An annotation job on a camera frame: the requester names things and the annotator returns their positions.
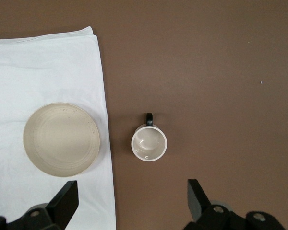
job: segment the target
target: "mug rim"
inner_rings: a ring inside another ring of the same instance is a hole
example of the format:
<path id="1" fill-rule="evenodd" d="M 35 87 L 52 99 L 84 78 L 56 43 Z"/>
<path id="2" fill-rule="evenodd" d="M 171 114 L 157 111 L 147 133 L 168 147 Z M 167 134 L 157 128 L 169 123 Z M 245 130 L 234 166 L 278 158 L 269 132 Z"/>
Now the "mug rim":
<path id="1" fill-rule="evenodd" d="M 164 149 L 163 149 L 162 153 L 161 153 L 158 157 L 156 157 L 156 158 L 154 158 L 154 159 L 144 159 L 144 158 L 139 157 L 139 156 L 135 153 L 136 151 L 135 151 L 135 149 L 134 149 L 134 147 L 133 147 L 133 143 L 134 143 L 134 139 L 135 139 L 136 134 L 138 134 L 138 133 L 141 132 L 142 130 L 148 129 L 148 128 L 155 129 L 155 130 L 157 130 L 159 133 L 161 133 L 161 135 L 163 136 L 164 141 L 165 141 L 165 145 L 164 145 Z M 140 128 L 140 129 L 136 130 L 135 133 L 134 133 L 134 135 L 133 135 L 133 137 L 132 137 L 132 139 L 131 139 L 131 148 L 132 148 L 132 151 L 133 151 L 134 155 L 135 155 L 137 158 L 139 158 L 140 160 L 143 160 L 143 161 L 156 161 L 156 160 L 160 159 L 160 158 L 164 155 L 165 151 L 167 150 L 167 147 L 168 147 L 167 137 L 165 136 L 165 134 L 162 132 L 162 130 L 161 130 L 159 127 L 155 127 L 155 126 L 144 126 L 144 127 Z"/>

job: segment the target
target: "white cloth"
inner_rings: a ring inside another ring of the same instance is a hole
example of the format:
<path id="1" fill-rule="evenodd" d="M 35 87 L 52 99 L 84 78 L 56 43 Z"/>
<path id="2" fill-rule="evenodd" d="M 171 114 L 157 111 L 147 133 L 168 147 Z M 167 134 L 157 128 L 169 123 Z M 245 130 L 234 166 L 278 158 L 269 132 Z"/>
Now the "white cloth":
<path id="1" fill-rule="evenodd" d="M 40 171 L 23 147 L 29 116 L 54 102 L 71 103 L 95 120 L 100 151 L 83 173 L 55 177 Z M 67 230 L 114 230 L 115 200 L 103 75 L 92 28 L 0 40 L 0 216 L 8 222 L 48 203 L 69 180 L 78 181 L 79 207 Z"/>

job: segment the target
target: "mug handle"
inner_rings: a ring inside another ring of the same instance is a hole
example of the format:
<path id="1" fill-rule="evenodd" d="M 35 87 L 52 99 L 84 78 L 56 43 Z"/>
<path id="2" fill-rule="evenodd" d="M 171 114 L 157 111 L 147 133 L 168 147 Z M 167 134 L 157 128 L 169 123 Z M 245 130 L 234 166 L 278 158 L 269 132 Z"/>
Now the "mug handle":
<path id="1" fill-rule="evenodd" d="M 153 114 L 152 113 L 146 114 L 146 126 L 153 126 Z"/>

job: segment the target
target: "white mug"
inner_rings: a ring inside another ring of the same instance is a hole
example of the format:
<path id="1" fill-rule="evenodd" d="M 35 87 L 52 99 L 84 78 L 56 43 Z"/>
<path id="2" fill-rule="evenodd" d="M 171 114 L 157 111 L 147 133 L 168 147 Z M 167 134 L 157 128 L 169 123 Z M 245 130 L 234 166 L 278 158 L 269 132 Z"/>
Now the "white mug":
<path id="1" fill-rule="evenodd" d="M 156 161 L 167 150 L 167 138 L 158 126 L 153 125 L 153 115 L 146 114 L 146 124 L 139 126 L 131 140 L 135 156 L 143 161 Z"/>

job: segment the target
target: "napkin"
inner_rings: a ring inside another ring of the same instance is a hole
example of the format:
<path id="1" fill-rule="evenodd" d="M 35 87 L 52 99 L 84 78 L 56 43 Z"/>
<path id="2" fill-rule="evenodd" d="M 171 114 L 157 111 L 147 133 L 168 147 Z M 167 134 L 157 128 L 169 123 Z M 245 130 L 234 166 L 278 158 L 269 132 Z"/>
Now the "napkin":
<path id="1" fill-rule="evenodd" d="M 94 119 L 97 159 L 84 172 L 55 177 L 40 171 L 23 146 L 24 126 L 38 108 L 71 103 Z M 114 230 L 115 200 L 108 114 L 97 37 L 91 27 L 39 37 L 0 40 L 0 216 L 8 222 L 48 203 L 77 180 L 79 207 L 67 230 Z"/>

